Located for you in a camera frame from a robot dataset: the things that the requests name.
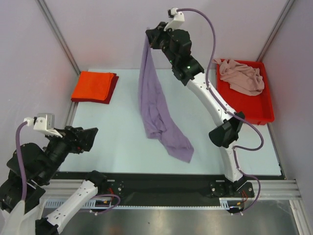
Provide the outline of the purple t-shirt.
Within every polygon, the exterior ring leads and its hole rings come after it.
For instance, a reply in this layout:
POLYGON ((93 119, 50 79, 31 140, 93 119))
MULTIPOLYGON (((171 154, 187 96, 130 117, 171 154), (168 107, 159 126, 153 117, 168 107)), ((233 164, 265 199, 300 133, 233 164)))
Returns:
POLYGON ((158 140, 170 156, 185 163, 191 162, 194 148, 171 118, 148 37, 144 40, 139 72, 138 106, 146 137, 158 140))

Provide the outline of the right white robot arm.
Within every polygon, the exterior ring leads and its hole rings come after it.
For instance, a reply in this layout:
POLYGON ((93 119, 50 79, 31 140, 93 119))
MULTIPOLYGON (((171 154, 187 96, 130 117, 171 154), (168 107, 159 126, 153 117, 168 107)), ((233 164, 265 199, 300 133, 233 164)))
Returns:
POLYGON ((160 22, 156 28, 147 29, 145 33, 150 48, 164 53, 177 80, 191 90, 210 113, 216 128, 208 136, 220 149, 224 164, 224 190, 230 196, 238 196, 243 191, 246 177, 239 171, 234 147, 245 119, 244 113, 229 107, 206 81, 204 68, 191 55, 192 42, 187 31, 167 29, 166 23, 160 22))

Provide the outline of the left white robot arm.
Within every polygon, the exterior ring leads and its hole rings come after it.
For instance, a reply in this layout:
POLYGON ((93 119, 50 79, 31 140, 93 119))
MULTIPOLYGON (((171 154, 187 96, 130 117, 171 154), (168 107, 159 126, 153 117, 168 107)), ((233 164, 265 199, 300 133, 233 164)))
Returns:
POLYGON ((16 132, 16 150, 7 162, 8 179, 0 187, 0 209, 7 215, 3 235, 59 235, 67 223, 94 196, 108 190, 107 178, 94 170, 59 208, 41 217, 40 199, 68 154, 89 152, 97 128, 67 126, 56 129, 55 135, 45 135, 47 147, 35 143, 20 144, 20 131, 16 132))

